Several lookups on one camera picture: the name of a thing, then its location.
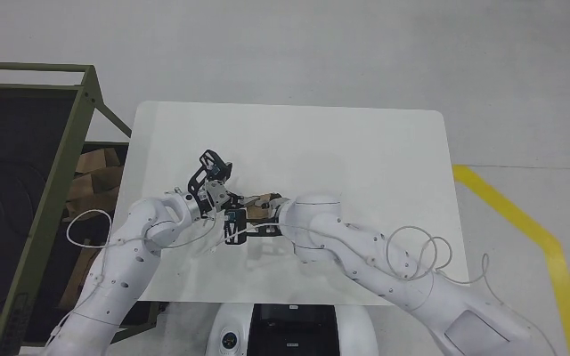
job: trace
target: white table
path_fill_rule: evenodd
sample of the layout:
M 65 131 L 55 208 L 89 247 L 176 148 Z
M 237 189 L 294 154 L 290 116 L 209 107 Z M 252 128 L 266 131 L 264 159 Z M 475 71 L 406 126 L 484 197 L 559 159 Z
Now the white table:
M 137 110 L 115 230 L 137 199 L 185 188 L 206 149 L 233 162 L 229 190 L 244 195 L 311 191 L 340 195 L 344 220 L 385 234 L 417 225 L 446 237 L 446 269 L 467 280 L 444 120 L 436 111 L 147 101 Z M 194 244 L 164 250 L 141 300 L 171 302 L 389 304 L 333 263 L 302 264 L 284 237 L 249 238 L 210 251 L 223 224 Z M 176 243 L 208 226 L 195 224 Z M 425 237 L 397 243 L 412 254 Z M 444 245 L 441 261 L 447 258 Z

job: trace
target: metal frame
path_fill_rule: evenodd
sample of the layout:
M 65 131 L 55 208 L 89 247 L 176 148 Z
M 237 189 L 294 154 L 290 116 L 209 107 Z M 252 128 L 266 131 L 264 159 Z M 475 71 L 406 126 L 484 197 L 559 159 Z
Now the metal frame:
M 25 336 L 45 266 L 52 250 L 55 233 L 61 221 L 62 208 L 65 206 L 77 160 L 95 109 L 98 109 L 127 137 L 131 136 L 131 129 L 105 105 L 95 67 L 92 65 L 0 63 L 0 70 L 84 73 L 79 85 L 0 84 L 1 91 L 22 90 L 20 94 L 27 96 L 38 94 L 35 90 L 76 91 L 60 146 L 53 160 L 44 193 L 37 207 L 37 213 L 22 250 L 10 292 L 0 315 L 0 355 L 11 355 L 19 352 Z M 117 333 L 113 342 L 154 328 L 158 313 L 159 303 L 156 302 L 152 305 L 149 319 L 145 324 Z

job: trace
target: cardboard box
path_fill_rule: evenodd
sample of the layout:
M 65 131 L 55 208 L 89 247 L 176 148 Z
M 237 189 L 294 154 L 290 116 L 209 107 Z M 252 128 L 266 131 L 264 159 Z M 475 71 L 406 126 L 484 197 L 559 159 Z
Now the cardboard box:
M 89 245 L 89 240 L 86 240 L 84 245 Z M 70 311 L 75 307 L 83 290 L 83 285 L 86 283 L 87 273 L 91 269 L 91 265 L 99 251 L 99 249 L 95 248 L 83 248 L 81 250 L 71 277 L 69 277 L 68 285 L 65 287 L 60 303 L 57 306 L 59 309 Z
M 118 197 L 118 187 L 112 190 L 104 191 L 103 193 L 93 194 L 87 197 L 82 197 L 79 199 L 71 200 L 65 203 L 65 207 L 68 208 L 69 217 L 63 219 L 64 222 L 70 222 L 75 219 L 81 213 L 87 210 L 99 209 L 106 212 L 111 212 L 115 210 L 117 205 Z M 96 216 L 99 213 L 92 212 L 81 216 L 78 220 L 86 220 L 90 217 Z
M 88 173 L 108 166 L 120 166 L 115 149 L 100 149 L 79 156 L 76 172 Z
M 69 187 L 67 200 L 88 197 L 118 187 L 123 177 L 123 166 L 101 168 L 76 177 Z

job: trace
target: floor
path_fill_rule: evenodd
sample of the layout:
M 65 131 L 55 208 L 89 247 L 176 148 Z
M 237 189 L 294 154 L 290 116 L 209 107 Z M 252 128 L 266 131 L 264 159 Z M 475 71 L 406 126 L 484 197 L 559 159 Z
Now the floor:
M 94 64 L 105 101 L 128 124 L 146 100 L 436 109 L 453 164 L 474 166 L 570 261 L 569 31 L 566 0 L 4 0 L 0 61 Z M 89 139 L 125 140 L 101 117 Z M 489 252 L 496 292 L 567 354 L 542 251 L 456 190 L 471 275 Z M 110 354 L 200 354 L 216 305 L 173 308 Z M 441 354 L 402 312 L 370 315 L 382 355 Z

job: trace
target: white cable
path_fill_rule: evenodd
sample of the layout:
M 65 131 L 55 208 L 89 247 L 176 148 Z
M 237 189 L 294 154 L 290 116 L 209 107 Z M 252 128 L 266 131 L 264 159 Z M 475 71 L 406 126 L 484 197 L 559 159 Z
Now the white cable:
M 107 242 L 106 242 L 106 244 L 103 245 L 103 246 L 88 246 L 88 245 L 82 245 L 82 244 L 79 244 L 79 243 L 73 241 L 73 240 L 69 237 L 69 229 L 71 228 L 71 225 L 72 225 L 78 218 L 80 218 L 81 216 L 83 216 L 83 215 L 85 215 L 85 214 L 87 214 L 87 213 L 90 213 L 90 212 L 98 212 L 98 213 L 101 213 L 101 214 L 105 214 L 105 215 L 108 217 L 108 219 L 109 219 L 109 224 L 110 224 L 110 226 L 111 226 L 111 218 L 110 218 L 109 214 L 107 214 L 107 212 L 105 212 L 105 211 L 103 211 L 103 210 L 99 210 L 99 209 L 93 209 L 93 210 L 88 210 L 88 211 L 86 211 L 86 212 L 84 212 L 84 213 L 78 215 L 75 219 L 73 219 L 73 221 L 72 221 L 72 222 L 69 224 L 69 226 L 68 226 L 68 229 L 67 229 L 67 231 L 66 231 L 66 235 L 67 235 L 68 241 L 71 242 L 73 245 L 76 245 L 76 246 L 79 246 L 79 247 L 87 247 L 87 248 L 103 248 L 103 261 L 102 261 L 102 274 L 103 274 L 104 265 L 105 265 L 105 257 L 106 257 L 106 252 L 107 252 L 107 251 L 106 251 L 106 250 L 107 250 L 106 247 L 111 247 L 111 246 L 117 245 L 117 244 L 112 244 L 112 245 L 109 244 L 109 241 L 110 241 L 110 231 L 111 231 L 110 226 L 109 226 L 109 233 L 108 233 L 108 235 L 107 235 Z M 192 240 L 190 240 L 190 241 L 184 242 L 184 243 L 182 243 L 182 244 L 180 244 L 180 245 L 174 245 L 174 246 L 169 246 L 169 247 L 164 247 L 164 248 L 178 248 L 178 247 L 182 247 L 182 246 L 189 245 L 189 244 L 191 244 L 192 242 L 198 241 L 199 239 L 203 239 L 203 238 L 206 237 L 206 236 L 214 229 L 214 227 L 216 226 L 216 219 L 214 218 L 213 221 L 214 221 L 214 223 L 212 223 L 212 226 L 208 229 L 208 231 L 206 231 L 205 233 L 203 233 L 203 234 L 200 235 L 199 237 L 197 237 L 197 238 L 195 238 L 195 239 L 192 239 Z M 217 242 L 211 249 L 218 247 L 218 246 L 221 245 L 223 242 L 225 242 L 225 241 L 227 241 L 227 240 L 229 240 L 229 239 L 233 239 L 234 237 L 240 235 L 240 234 L 243 233 L 243 232 L 251 231 L 251 230 L 256 230 L 256 229 L 258 229 L 258 228 L 260 228 L 260 227 L 263 227 L 263 226 L 286 226 L 286 227 L 290 227 L 290 228 L 296 228 L 296 229 L 301 229 L 301 230 L 305 230 L 305 231 L 310 231 L 310 232 L 319 234 L 319 235 L 321 235 L 321 236 L 324 236 L 324 237 L 327 237 L 327 238 L 330 238 L 330 239 L 335 239 L 336 241 L 339 241 L 339 242 L 342 243 L 345 247 L 347 247 L 348 249 L 350 249 L 354 254 L 356 254 L 356 255 L 358 255 L 360 258 L 362 258 L 364 261 L 366 261 L 366 259 L 367 259 L 366 256 L 361 255 L 360 253 L 358 253 L 357 251 L 355 251 L 351 246 L 349 246 L 345 241 L 343 241 L 342 239 L 337 238 L 336 236 L 329 235 L 329 234 L 327 234 L 327 233 L 324 233 L 324 232 L 322 232 L 322 231 L 317 231 L 317 230 L 314 230 L 314 229 L 304 228 L 304 227 L 295 226 L 295 225 L 289 225 L 289 224 L 285 224 L 285 223 L 276 223 L 276 222 L 261 223 L 261 224 L 258 224 L 258 225 L 250 226 L 250 227 L 248 227 L 248 228 L 246 228 L 246 229 L 243 229 L 243 230 L 240 230 L 240 231 L 238 231 L 238 232 L 235 232 L 235 233 L 233 233 L 232 235 L 228 236 L 227 238 L 221 239 L 221 240 L 220 240 L 219 242 Z M 390 247 L 390 244 L 392 243 L 392 240 L 394 239 L 394 236 L 395 236 L 399 231 L 402 231 L 402 230 L 405 230 L 405 229 L 414 229 L 414 230 L 417 230 L 417 231 L 421 231 L 421 232 L 423 232 L 424 234 L 426 234 L 426 236 L 427 236 L 427 238 L 428 238 L 428 240 L 423 244 L 423 246 L 422 246 L 422 248 L 421 248 L 421 252 L 419 253 L 419 260 L 418 260 L 418 263 L 417 263 L 416 271 L 414 272 L 414 274 L 413 274 L 410 278 L 402 278 L 402 277 L 398 276 L 397 272 L 395 271 L 394 267 L 392 266 L 392 264 L 390 263 L 390 260 L 389 260 L 389 247 Z M 285 236 L 285 238 L 288 239 L 289 241 L 291 241 L 291 243 L 292 243 L 294 246 L 296 246 L 296 247 L 308 248 L 308 249 L 326 249 L 326 248 L 324 248 L 324 247 L 303 247 L 303 246 L 298 245 L 295 241 L 289 239 L 287 236 Z M 448 247 L 448 249 L 449 249 L 449 258 L 447 259 L 447 261 L 446 261 L 443 265 L 441 265 L 441 266 L 439 266 L 439 267 L 435 267 L 435 266 L 436 266 L 436 263 L 437 263 L 437 244 L 436 244 L 436 240 L 437 240 L 437 239 L 442 240 L 442 241 L 445 243 L 445 245 L 447 245 L 447 247 Z M 433 247 L 434 247 L 434 250 L 435 250 L 435 252 L 434 252 L 434 259 L 433 259 L 432 263 L 429 265 L 429 267 L 426 269 L 426 271 L 424 271 L 424 273 L 422 273 L 421 275 L 417 276 L 417 274 L 418 274 L 418 272 L 419 272 L 419 269 L 420 269 L 420 266 L 421 266 L 421 260 L 423 259 L 424 252 L 425 252 L 426 248 L 429 246 L 429 244 L 433 245 Z M 438 274 L 440 274 L 442 277 L 444 277 L 445 279 L 449 280 L 450 282 L 452 282 L 452 283 L 457 283 L 457 284 L 471 284 L 471 283 L 475 283 L 475 282 L 479 281 L 480 279 L 483 279 L 484 282 L 485 282 L 485 284 L 486 284 L 486 286 L 487 286 L 487 288 L 489 289 L 489 292 L 491 292 L 491 295 L 492 295 L 501 305 L 504 305 L 504 306 L 507 307 L 510 311 L 512 311 L 514 314 L 516 314 L 518 317 L 520 317 L 521 319 L 525 320 L 525 321 L 528 322 L 530 325 L 532 325 L 534 328 L 536 328 L 536 329 L 539 331 L 539 333 L 541 333 L 542 337 L 544 337 L 544 340 L 547 342 L 547 344 L 548 344 L 550 350 L 552 351 L 552 353 L 554 354 L 554 356 L 558 356 L 556 350 L 554 349 L 554 346 L 552 345 L 552 343 L 550 342 L 549 338 L 546 336 L 546 334 L 542 331 L 541 328 L 539 328 L 536 324 L 534 324 L 532 321 L 530 321 L 529 319 L 527 319 L 524 315 L 522 315 L 522 314 L 520 314 L 519 312 L 515 311 L 514 309 L 510 308 L 506 303 L 504 303 L 504 302 L 494 293 L 494 291 L 493 291 L 493 289 L 491 288 L 491 286 L 489 285 L 489 281 L 487 280 L 487 277 L 486 277 L 486 274 L 487 274 L 487 272 L 488 272 L 488 270 L 489 270 L 489 263 L 490 263 L 490 260 L 491 260 L 490 257 L 489 257 L 489 255 L 488 255 L 487 253 L 483 254 L 483 256 L 482 256 L 482 258 L 481 258 L 481 269 L 482 269 L 482 273 L 481 273 L 480 276 L 478 276 L 478 277 L 475 278 L 475 279 L 468 280 L 468 281 L 458 281 L 458 280 L 452 279 L 452 278 L 450 278 L 450 277 L 447 277 L 447 275 L 445 275 L 445 273 L 444 273 L 443 271 L 441 271 L 443 268 L 447 267 L 447 266 L 451 263 L 452 258 L 453 258 L 453 249 L 452 249 L 452 246 L 451 246 L 451 244 L 449 243 L 449 241 L 447 241 L 446 239 L 444 239 L 444 238 L 442 238 L 442 237 L 439 237 L 439 236 L 431 236 L 431 234 L 430 234 L 429 232 L 427 232 L 427 231 L 421 229 L 421 228 L 418 227 L 418 226 L 406 225 L 406 226 L 402 226 L 402 227 L 396 229 L 396 230 L 395 230 L 394 232 L 392 232 L 392 234 L 388 237 L 388 239 L 386 240 L 385 255 L 386 255 L 386 262 L 387 262 L 387 265 L 388 265 L 388 267 L 390 268 L 390 271 L 391 271 L 392 273 L 389 273 L 389 272 L 387 272 L 387 271 L 383 271 L 383 270 L 380 269 L 377 265 L 374 265 L 374 267 L 375 267 L 377 270 L 379 270 L 379 271 L 381 271 L 381 272 L 383 272 L 383 273 L 385 273 L 385 274 L 387 274 L 387 275 L 389 275 L 389 276 L 391 276 L 391 277 L 393 277 L 393 278 L 395 278 L 395 279 L 399 279 L 399 280 L 403 280 L 403 281 L 407 281 L 407 282 L 413 281 L 413 280 L 416 280 L 416 279 L 424 278 L 424 277 L 426 277 L 430 272 L 438 273 Z M 79 303 L 72 311 L 70 311 L 65 317 L 63 317 L 63 318 L 61 319 L 60 323 L 59 323 L 59 324 L 56 326 L 56 328 L 55 328 L 55 329 L 58 329 L 58 333 L 59 333 L 59 329 L 61 329 L 61 324 L 63 323 L 63 321 L 64 321 L 66 318 L 68 318 L 68 316 L 69 316 L 74 310 L 76 310 L 77 308 L 79 308 L 87 299 L 89 299 L 89 297 L 91 297 L 91 295 L 93 295 L 95 289 L 96 289 L 96 288 L 94 288 L 94 290 L 91 292 L 90 295 L 87 296 L 87 298 L 86 298 L 85 300 L 83 300 L 81 303 Z M 57 333 L 56 333 L 55 335 L 52 335 L 52 337 L 50 338 L 50 340 L 48 340 L 46 346 L 47 346 L 56 336 L 57 336 Z
M 227 238 L 220 240 L 214 247 L 219 246 L 219 245 L 222 244 L 224 241 L 226 241 L 226 240 L 228 240 L 228 239 L 232 239 L 232 238 L 234 238 L 235 236 L 237 236 L 237 235 L 239 235 L 239 234 L 241 234 L 241 233 L 243 233 L 243 232 L 250 231 L 250 230 L 254 230 L 254 229 L 257 229 L 257 228 L 260 228 L 260 227 L 263 227 L 263 226 L 286 226 L 286 227 L 290 227 L 290 228 L 297 228 L 297 229 L 301 229 L 301 230 L 305 230 L 305 231 L 314 232 L 314 233 L 319 234 L 319 235 L 322 235 L 322 236 L 324 236 L 324 237 L 331 238 L 331 239 L 335 239 L 335 240 L 341 242 L 343 245 L 345 245 L 345 247 L 347 247 L 348 249 L 350 249 L 353 253 L 355 253 L 355 254 L 357 254 L 359 257 L 361 257 L 364 261 L 366 261 L 366 256 L 363 256 L 363 255 L 359 254 L 358 252 L 356 252 L 352 247 L 350 247 L 350 246 L 349 246 L 345 241 L 343 241 L 342 239 L 339 239 L 339 238 L 337 238 L 337 237 L 335 237 L 335 236 L 329 235 L 329 234 L 324 233 L 324 232 L 322 232 L 322 231 L 317 231 L 317 230 L 314 230 L 314 229 L 304 228 L 304 227 L 301 227 L 301 226 L 288 225 L 288 224 L 285 224 L 285 223 L 276 223 L 276 222 L 261 223 L 261 224 L 258 224 L 258 225 L 251 226 L 251 227 L 249 227 L 249 228 L 247 228 L 247 229 L 243 229 L 243 230 L 241 230 L 241 231 L 238 231 L 238 232 L 236 232 L 236 233 L 234 233 L 234 234 L 228 236 Z M 400 277 L 400 276 L 398 276 L 398 275 L 396 274 L 394 268 L 392 267 L 392 265 L 391 265 L 390 262 L 389 262 L 389 257 L 388 257 L 388 249 L 389 249 L 390 243 L 392 242 L 392 239 L 394 238 L 394 236 L 395 236 L 395 234 L 396 234 L 397 232 L 399 232 L 399 231 L 401 231 L 401 230 L 404 230 L 404 229 L 414 229 L 414 230 L 422 231 L 422 232 L 424 232 L 424 233 L 427 235 L 427 237 L 428 237 L 428 241 L 426 241 L 426 242 L 424 243 L 424 245 L 423 245 L 423 247 L 422 247 L 422 250 L 421 250 L 421 252 L 420 252 L 420 254 L 419 254 L 418 267 L 417 267 L 417 269 L 416 269 L 416 272 L 414 273 L 414 275 L 412 276 L 412 278 L 409 278 L 409 279 L 402 278 L 402 277 Z M 298 247 L 301 247 L 301 246 L 297 245 L 293 240 L 289 239 L 288 237 L 285 236 L 285 238 L 287 238 L 289 241 L 291 241 L 291 243 L 293 243 L 293 245 L 298 246 Z M 449 258 L 448 258 L 448 260 L 447 260 L 447 262 L 445 262 L 443 265 L 441 265 L 441 266 L 439 266 L 439 267 L 434 267 L 434 266 L 436 265 L 436 261 L 437 261 L 437 244 L 435 243 L 435 240 L 436 240 L 436 239 L 442 240 L 442 241 L 445 243 L 445 245 L 448 246 L 448 248 L 449 248 L 449 255 L 450 255 Z M 418 270 L 419 270 L 421 258 L 422 258 L 423 254 L 424 254 L 424 251 L 425 251 L 425 249 L 426 249 L 426 247 L 427 247 L 427 245 L 428 245 L 429 243 L 431 243 L 431 244 L 434 246 L 434 249 L 435 249 L 434 261 L 430 264 L 429 268 L 427 268 L 426 272 L 424 272 L 422 275 L 420 275 L 420 276 L 418 276 L 418 277 L 415 277 L 415 275 L 418 273 Z M 302 247 L 302 248 L 325 249 L 324 247 L 322 247 L 322 248 L 320 248 L 320 247 Z M 489 281 L 487 280 L 487 277 L 486 277 L 487 272 L 489 271 L 489 263 L 490 263 L 490 260 L 491 260 L 491 258 L 489 257 L 489 255 L 488 255 L 487 253 L 483 254 L 483 256 L 482 256 L 482 258 L 481 258 L 481 269 L 482 269 L 481 275 L 478 276 L 478 277 L 475 278 L 475 279 L 468 280 L 468 281 L 458 281 L 458 280 L 455 280 L 455 279 L 451 279 L 451 278 L 447 277 L 447 276 L 444 274 L 443 271 L 440 271 L 440 270 L 442 270 L 443 268 L 445 268 L 446 266 L 448 266 L 449 263 L 451 263 L 452 257 L 453 257 L 453 250 L 452 250 L 452 246 L 451 246 L 451 244 L 449 243 L 449 241 L 447 241 L 446 239 L 444 239 L 444 238 L 442 238 L 442 237 L 439 237 L 439 236 L 432 237 L 431 234 L 429 234 L 429 232 L 427 232 L 427 231 L 421 229 L 420 227 L 412 226 L 412 225 L 407 225 L 407 226 L 403 226 L 403 227 L 401 227 L 401 228 L 398 228 L 398 229 L 396 229 L 394 232 L 392 232 L 392 234 L 390 235 L 390 237 L 389 237 L 389 238 L 387 239 L 387 241 L 386 241 L 386 260 L 387 260 L 388 266 L 390 267 L 390 269 L 392 270 L 392 272 L 393 272 L 394 274 L 393 274 L 393 273 L 388 273 L 388 272 L 386 272 L 386 271 L 383 271 L 382 269 L 380 269 L 380 268 L 379 268 L 378 266 L 376 266 L 376 265 L 374 265 L 374 267 L 376 267 L 376 269 L 382 271 L 383 273 L 385 273 L 385 274 L 387 274 L 387 275 L 389 275 L 389 276 L 391 276 L 391 277 L 393 277 L 393 278 L 395 278 L 395 279 L 400 279 L 400 280 L 404 280 L 404 281 L 408 281 L 408 282 L 409 282 L 409 281 L 412 281 L 412 280 L 415 280 L 415 279 L 423 278 L 423 277 L 425 277 L 426 275 L 428 275 L 431 271 L 434 271 L 435 273 L 439 273 L 439 274 L 440 274 L 442 277 L 444 277 L 445 279 L 448 279 L 450 282 L 452 282 L 452 283 L 457 283 L 457 284 L 471 284 L 471 283 L 475 283 L 475 282 L 479 281 L 480 279 L 483 279 L 484 282 L 485 282 L 485 284 L 487 285 L 487 288 L 489 289 L 489 292 L 491 292 L 491 295 L 493 295 L 493 297 L 494 297 L 501 305 L 504 305 L 504 306 L 507 307 L 510 311 L 512 311 L 513 313 L 515 313 L 518 317 L 520 317 L 521 319 L 525 320 L 525 321 L 528 322 L 530 325 L 532 325 L 534 328 L 536 328 L 536 329 L 538 330 L 538 332 L 541 333 L 542 337 L 544 338 L 544 340 L 545 340 L 546 343 L 548 344 L 550 350 L 552 351 L 552 354 L 553 354 L 554 356 L 558 356 L 558 354 L 557 354 L 556 350 L 554 349 L 554 346 L 553 346 L 552 343 L 550 342 L 549 338 L 548 338 L 548 337 L 546 336 L 546 334 L 542 331 L 542 329 L 538 327 L 538 325 L 534 324 L 532 321 L 530 321 L 529 319 L 527 319 L 524 315 L 520 314 L 518 311 L 515 311 L 514 309 L 510 308 L 506 303 L 504 303 L 504 302 L 494 293 L 494 291 L 493 291 L 493 289 L 491 288 L 491 286 L 489 285 Z
M 186 245 L 190 245 L 192 242 L 198 241 L 199 239 L 203 239 L 205 238 L 216 226 L 216 219 L 212 219 L 212 221 L 214 223 L 212 223 L 212 226 L 210 226 L 210 228 L 208 229 L 208 231 L 204 232 L 203 234 L 201 234 L 200 236 L 198 236 L 195 239 L 191 239 L 190 241 L 186 241 L 183 244 L 180 245 L 173 245 L 173 246 L 167 246 L 167 247 L 162 247 L 162 248 L 177 248 L 177 247 L 182 247 L 182 246 L 186 246 Z
M 79 219 L 81 216 L 87 214 L 87 213 L 91 213 L 91 212 L 96 212 L 96 213 L 101 213 L 105 216 L 107 216 L 107 219 L 109 219 L 109 231 L 107 232 L 107 239 L 105 240 L 105 245 L 103 246 L 89 246 L 89 245 L 83 245 L 83 244 L 79 244 L 77 242 L 75 242 L 74 240 L 71 239 L 71 237 L 69 236 L 69 229 L 71 228 L 71 226 L 77 221 L 77 219 Z M 87 210 L 81 214 L 79 214 L 78 216 L 75 217 L 75 219 L 73 219 L 68 226 L 68 229 L 66 230 L 66 236 L 68 238 L 68 241 L 71 242 L 73 245 L 79 246 L 79 247 L 85 247 L 85 248 L 103 248 L 103 258 L 102 258 L 102 263 L 101 263 L 101 276 L 104 275 L 105 272 L 105 260 L 107 259 L 107 248 L 111 246 L 109 244 L 110 241 L 110 231 L 111 231 L 111 225 L 112 225 L 112 219 L 110 218 L 110 215 L 104 211 L 104 210 L 100 210 L 100 209 L 91 209 L 91 210 Z M 50 338 L 47 340 L 47 343 L 45 343 L 45 347 L 47 347 L 51 341 L 53 341 L 53 339 L 60 333 L 61 331 L 61 326 L 63 325 L 63 323 L 65 322 L 65 320 L 67 320 L 67 318 L 71 315 L 72 312 L 76 311 L 77 309 L 79 309 L 79 307 L 81 305 L 83 305 L 89 298 L 91 298 L 91 296 L 93 296 L 93 294 L 95 293 L 95 290 L 97 290 L 97 287 L 102 283 L 102 279 L 97 281 L 95 287 L 93 288 L 93 290 L 91 291 L 91 293 L 80 303 L 78 303 L 71 311 L 69 311 L 67 314 L 65 314 L 65 316 L 63 318 L 61 318 L 60 322 L 55 326 L 55 328 L 53 328 L 53 330 L 57 330 L 56 332 L 53 332 L 50 334 Z
M 83 244 L 80 244 L 80 243 L 78 243 L 78 242 L 72 240 L 71 237 L 69 236 L 69 230 L 71 230 L 71 226 L 73 226 L 73 224 L 76 223 L 76 221 L 77 221 L 81 216 L 83 216 L 83 215 L 85 215 L 85 214 L 88 214 L 88 213 L 92 213 L 92 212 L 96 212 L 96 213 L 103 214 L 103 215 L 107 216 L 107 219 L 109 220 L 109 232 L 107 233 L 107 242 L 105 243 L 105 245 L 101 245 L 101 246 L 83 245 Z M 79 214 L 78 216 L 76 216 L 76 217 L 69 223 L 69 226 L 68 226 L 68 228 L 67 228 L 66 231 L 65 231 L 65 236 L 67 237 L 67 239 L 68 239 L 68 241 L 69 241 L 70 243 L 72 243 L 72 244 L 75 245 L 75 246 L 79 246 L 79 247 L 83 247 L 83 248 L 100 248 L 100 249 L 104 249 L 104 248 L 107 248 L 107 247 L 116 246 L 116 245 L 119 245 L 119 243 L 114 243 L 114 244 L 110 244 L 110 243 L 109 243 L 109 241 L 110 241 L 110 232 L 111 232 L 111 229 L 110 229 L 110 228 L 111 228 L 111 225 L 112 225 L 112 224 L 113 224 L 113 221 L 112 221 L 112 219 L 110 218 L 110 215 L 109 215 L 106 211 L 101 210 L 101 209 L 91 209 L 91 210 L 87 210 L 87 211 L 85 211 L 85 212 Z M 128 241 L 137 240 L 137 239 L 144 239 L 144 238 L 139 237 L 139 238 L 129 239 L 129 240 L 127 240 L 127 241 L 124 241 L 123 243 L 126 243 L 126 242 L 128 242 Z

